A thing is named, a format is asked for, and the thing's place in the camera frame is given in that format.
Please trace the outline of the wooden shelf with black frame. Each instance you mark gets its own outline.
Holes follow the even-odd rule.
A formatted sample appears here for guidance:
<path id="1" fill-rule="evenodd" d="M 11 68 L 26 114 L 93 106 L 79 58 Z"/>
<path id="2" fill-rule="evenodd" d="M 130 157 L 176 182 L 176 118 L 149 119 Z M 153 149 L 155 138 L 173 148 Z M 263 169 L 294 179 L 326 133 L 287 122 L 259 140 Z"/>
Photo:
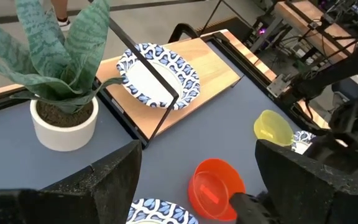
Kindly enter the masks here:
<path id="1" fill-rule="evenodd" d="M 200 79 L 200 95 L 187 107 L 174 110 L 178 93 L 165 81 L 141 54 L 135 56 L 173 96 L 168 108 L 152 108 L 134 98 L 124 85 L 110 85 L 98 93 L 99 99 L 115 115 L 117 120 L 144 149 L 153 146 L 159 136 L 181 120 L 195 112 L 209 100 L 234 86 L 240 76 L 229 66 L 224 44 L 235 41 L 225 30 L 205 34 L 188 25 L 190 17 L 210 22 L 222 5 L 219 0 L 176 0 L 114 6 L 112 13 L 118 17 L 109 19 L 109 27 L 126 46 L 142 43 L 158 44 L 182 56 L 197 72 Z M 109 78 L 119 77 L 117 57 L 103 60 L 96 74 L 95 87 Z"/>

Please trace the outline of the orange plastic bowl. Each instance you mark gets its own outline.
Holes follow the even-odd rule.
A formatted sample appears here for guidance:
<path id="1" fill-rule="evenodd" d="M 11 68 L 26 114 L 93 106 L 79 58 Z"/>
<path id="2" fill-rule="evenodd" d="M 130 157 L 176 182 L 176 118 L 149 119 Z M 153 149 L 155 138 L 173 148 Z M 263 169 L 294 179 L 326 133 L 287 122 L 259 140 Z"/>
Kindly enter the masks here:
<path id="1" fill-rule="evenodd" d="M 203 218 L 231 222 L 237 214 L 229 203 L 235 193 L 245 193 L 246 186 L 238 172 L 222 159 L 201 162 L 188 184 L 188 198 L 195 212 Z"/>

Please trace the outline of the wooden workbench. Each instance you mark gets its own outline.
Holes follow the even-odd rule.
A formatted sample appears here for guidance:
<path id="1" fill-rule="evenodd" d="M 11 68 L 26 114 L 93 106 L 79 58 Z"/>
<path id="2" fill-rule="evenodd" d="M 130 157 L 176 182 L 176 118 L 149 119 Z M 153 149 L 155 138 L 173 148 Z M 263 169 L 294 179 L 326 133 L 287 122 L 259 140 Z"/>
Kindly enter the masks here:
<path id="1" fill-rule="evenodd" d="M 308 0 L 302 0 L 298 2 L 293 2 L 293 5 L 301 11 L 305 16 L 309 19 L 320 19 L 323 15 L 323 12 L 318 9 L 315 5 L 313 5 Z M 284 21 L 290 24 L 295 30 L 297 30 L 300 34 L 304 34 L 309 30 L 308 24 L 309 22 L 304 20 L 297 12 L 295 12 L 289 5 L 285 3 L 285 1 L 280 1 L 276 3 L 274 7 L 274 12 L 277 17 L 281 17 Z M 346 32 L 340 25 L 333 23 L 329 27 L 325 29 L 327 34 L 330 34 L 333 37 L 350 37 L 351 35 Z M 354 39 L 344 39 L 337 40 L 335 42 L 331 42 L 326 37 L 323 37 L 316 30 L 311 30 L 307 36 L 313 35 L 311 37 L 307 37 L 306 40 L 321 53 L 325 50 L 327 55 L 334 53 L 338 50 L 337 44 L 341 47 L 344 47 L 347 44 L 350 44 Z M 356 44 L 348 46 L 347 50 L 344 52 L 339 52 L 336 55 L 333 55 L 330 58 L 332 63 L 336 63 L 342 59 L 347 57 L 347 53 L 351 54 L 354 51 Z"/>

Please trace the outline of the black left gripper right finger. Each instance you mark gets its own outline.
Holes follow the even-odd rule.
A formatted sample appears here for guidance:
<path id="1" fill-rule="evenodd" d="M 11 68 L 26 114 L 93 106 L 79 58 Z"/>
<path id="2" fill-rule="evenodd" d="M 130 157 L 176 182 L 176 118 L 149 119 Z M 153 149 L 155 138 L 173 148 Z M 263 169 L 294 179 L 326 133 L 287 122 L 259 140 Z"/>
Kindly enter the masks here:
<path id="1" fill-rule="evenodd" d="M 358 224 L 358 178 L 270 141 L 255 158 L 284 224 Z"/>

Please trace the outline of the white bowl with patterned cloth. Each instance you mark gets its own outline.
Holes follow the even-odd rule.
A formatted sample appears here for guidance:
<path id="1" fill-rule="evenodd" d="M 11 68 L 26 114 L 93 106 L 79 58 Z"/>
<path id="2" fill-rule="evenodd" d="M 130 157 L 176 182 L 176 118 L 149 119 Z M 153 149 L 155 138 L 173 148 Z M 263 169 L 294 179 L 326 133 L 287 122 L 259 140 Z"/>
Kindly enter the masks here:
<path id="1" fill-rule="evenodd" d="M 142 56 L 178 93 L 174 110 L 187 107 L 200 95 L 201 85 L 196 70 L 179 54 L 158 44 L 135 45 Z M 124 88 L 141 103 L 152 108 L 168 108 L 173 96 L 154 77 L 131 49 L 126 49 L 116 64 L 124 78 Z"/>

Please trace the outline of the blue patterned paper bowl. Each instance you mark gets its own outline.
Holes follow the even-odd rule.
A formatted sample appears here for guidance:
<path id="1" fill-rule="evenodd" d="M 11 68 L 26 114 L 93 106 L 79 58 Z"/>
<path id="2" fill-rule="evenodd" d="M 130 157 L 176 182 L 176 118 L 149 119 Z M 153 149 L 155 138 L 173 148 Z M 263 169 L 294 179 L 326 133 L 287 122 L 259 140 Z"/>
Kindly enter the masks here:
<path id="1" fill-rule="evenodd" d="M 298 154 L 304 154 L 312 144 L 312 139 L 315 137 L 316 136 L 314 134 L 307 131 L 295 132 L 293 136 L 291 150 Z"/>
<path id="2" fill-rule="evenodd" d="M 199 224 L 185 208 L 156 198 L 140 198 L 132 202 L 126 224 Z"/>

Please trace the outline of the white cylindrical plant pot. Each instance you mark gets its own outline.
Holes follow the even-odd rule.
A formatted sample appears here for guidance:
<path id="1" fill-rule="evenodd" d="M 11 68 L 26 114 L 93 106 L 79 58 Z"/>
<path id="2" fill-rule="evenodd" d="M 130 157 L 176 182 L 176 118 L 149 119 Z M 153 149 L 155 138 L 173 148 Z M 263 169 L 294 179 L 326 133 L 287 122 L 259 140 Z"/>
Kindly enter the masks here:
<path id="1" fill-rule="evenodd" d="M 30 113 L 36 136 L 45 147 L 61 152 L 77 150 L 85 146 L 93 137 L 99 113 L 97 99 L 92 99 L 93 110 L 90 117 L 77 126 L 61 128 L 46 123 L 37 112 L 37 100 L 30 101 Z"/>

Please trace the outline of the person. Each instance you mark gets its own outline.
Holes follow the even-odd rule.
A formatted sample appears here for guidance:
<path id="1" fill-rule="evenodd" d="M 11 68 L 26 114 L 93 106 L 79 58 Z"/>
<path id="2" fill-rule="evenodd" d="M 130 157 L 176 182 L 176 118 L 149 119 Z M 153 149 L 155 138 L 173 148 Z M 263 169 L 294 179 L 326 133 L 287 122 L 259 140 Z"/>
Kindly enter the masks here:
<path id="1" fill-rule="evenodd" d="M 68 0 L 51 0 L 58 24 L 63 32 L 68 31 L 71 22 L 68 18 Z"/>

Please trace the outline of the green snake plant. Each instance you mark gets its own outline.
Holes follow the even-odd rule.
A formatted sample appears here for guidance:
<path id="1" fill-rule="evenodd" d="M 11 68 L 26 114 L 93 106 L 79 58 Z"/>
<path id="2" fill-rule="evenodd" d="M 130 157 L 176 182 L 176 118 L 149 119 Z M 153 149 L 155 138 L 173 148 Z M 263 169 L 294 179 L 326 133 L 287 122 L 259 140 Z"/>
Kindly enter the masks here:
<path id="1" fill-rule="evenodd" d="M 13 98 L 75 114 L 101 89 L 123 82 L 115 77 L 93 88 L 108 35 L 108 0 L 94 0 L 81 10 L 67 34 L 55 11 L 44 11 L 39 0 L 15 0 L 15 5 L 27 43 L 0 28 L 0 75 L 26 89 Z"/>

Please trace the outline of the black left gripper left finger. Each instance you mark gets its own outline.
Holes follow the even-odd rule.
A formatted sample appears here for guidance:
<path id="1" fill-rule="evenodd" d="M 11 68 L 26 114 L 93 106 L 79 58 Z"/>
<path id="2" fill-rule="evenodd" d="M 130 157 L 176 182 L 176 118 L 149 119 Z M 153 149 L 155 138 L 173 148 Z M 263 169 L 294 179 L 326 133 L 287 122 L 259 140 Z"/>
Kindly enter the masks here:
<path id="1" fill-rule="evenodd" d="M 125 224 L 141 162 L 133 140 L 42 190 L 0 190 L 0 224 Z"/>

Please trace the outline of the grey metal bracket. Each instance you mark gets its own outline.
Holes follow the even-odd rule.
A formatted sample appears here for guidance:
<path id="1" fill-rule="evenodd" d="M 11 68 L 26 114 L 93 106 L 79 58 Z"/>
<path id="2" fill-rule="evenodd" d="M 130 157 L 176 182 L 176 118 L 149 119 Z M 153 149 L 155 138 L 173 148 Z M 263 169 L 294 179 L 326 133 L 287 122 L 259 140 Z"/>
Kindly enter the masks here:
<path id="1" fill-rule="evenodd" d="M 278 98 L 290 85 L 290 75 L 280 74 L 267 86 L 268 92 Z"/>

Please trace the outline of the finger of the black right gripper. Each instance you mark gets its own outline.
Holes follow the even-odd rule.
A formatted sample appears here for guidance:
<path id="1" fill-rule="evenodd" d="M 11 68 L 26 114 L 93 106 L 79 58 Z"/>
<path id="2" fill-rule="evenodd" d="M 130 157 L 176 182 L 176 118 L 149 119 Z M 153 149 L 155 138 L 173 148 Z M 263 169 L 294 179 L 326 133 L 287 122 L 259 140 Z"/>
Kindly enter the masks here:
<path id="1" fill-rule="evenodd" d="M 254 196 L 237 192 L 229 203 L 237 214 L 236 224 L 280 224 Z"/>

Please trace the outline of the yellow plastic bowl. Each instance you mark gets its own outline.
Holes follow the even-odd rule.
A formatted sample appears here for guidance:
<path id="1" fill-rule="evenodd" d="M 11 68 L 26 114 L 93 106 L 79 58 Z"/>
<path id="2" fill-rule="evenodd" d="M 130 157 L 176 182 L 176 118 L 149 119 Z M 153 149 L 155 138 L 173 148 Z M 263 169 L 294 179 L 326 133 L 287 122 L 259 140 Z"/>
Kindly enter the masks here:
<path id="1" fill-rule="evenodd" d="M 264 110 L 254 122 L 257 139 L 265 139 L 279 146 L 290 146 L 294 132 L 289 123 L 278 113 Z"/>

